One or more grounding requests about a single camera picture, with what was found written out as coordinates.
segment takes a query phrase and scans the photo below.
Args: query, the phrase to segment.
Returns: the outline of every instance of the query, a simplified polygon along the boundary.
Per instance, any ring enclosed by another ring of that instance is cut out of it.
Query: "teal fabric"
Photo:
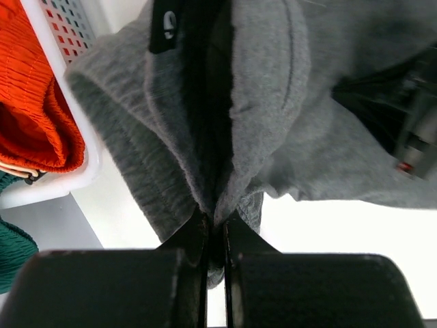
[[[37,252],[32,237],[0,218],[0,294],[9,291],[18,270]]]
[[[0,171],[0,194],[1,192],[12,183],[22,180],[18,176],[13,176],[5,172]]]

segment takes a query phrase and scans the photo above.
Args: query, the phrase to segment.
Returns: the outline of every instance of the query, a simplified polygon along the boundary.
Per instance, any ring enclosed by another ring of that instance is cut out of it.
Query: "gray cloth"
[[[436,41],[435,0],[220,3],[186,0],[176,49],[155,55],[149,0],[67,71],[162,241],[196,204],[216,228],[238,209],[258,230],[263,192],[437,208],[436,172],[396,172],[330,97]]]

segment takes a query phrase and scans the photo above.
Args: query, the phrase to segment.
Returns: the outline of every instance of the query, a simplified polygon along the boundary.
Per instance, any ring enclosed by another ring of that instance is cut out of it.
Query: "orange garment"
[[[19,0],[0,0],[0,103],[0,161],[81,166],[85,143]]]

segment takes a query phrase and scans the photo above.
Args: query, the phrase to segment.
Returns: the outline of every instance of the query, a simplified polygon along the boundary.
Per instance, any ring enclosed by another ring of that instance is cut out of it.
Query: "white plastic basket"
[[[74,99],[64,72],[92,47],[94,34],[79,0],[21,0],[86,145],[82,166],[67,174],[47,174],[33,185],[23,181],[3,191],[0,209],[62,197],[92,183],[101,168],[102,145]]]

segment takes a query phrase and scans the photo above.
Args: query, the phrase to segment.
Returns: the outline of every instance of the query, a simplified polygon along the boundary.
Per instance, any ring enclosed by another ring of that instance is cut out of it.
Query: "black label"
[[[151,53],[163,53],[176,47],[183,5],[184,0],[155,0],[149,45]]]

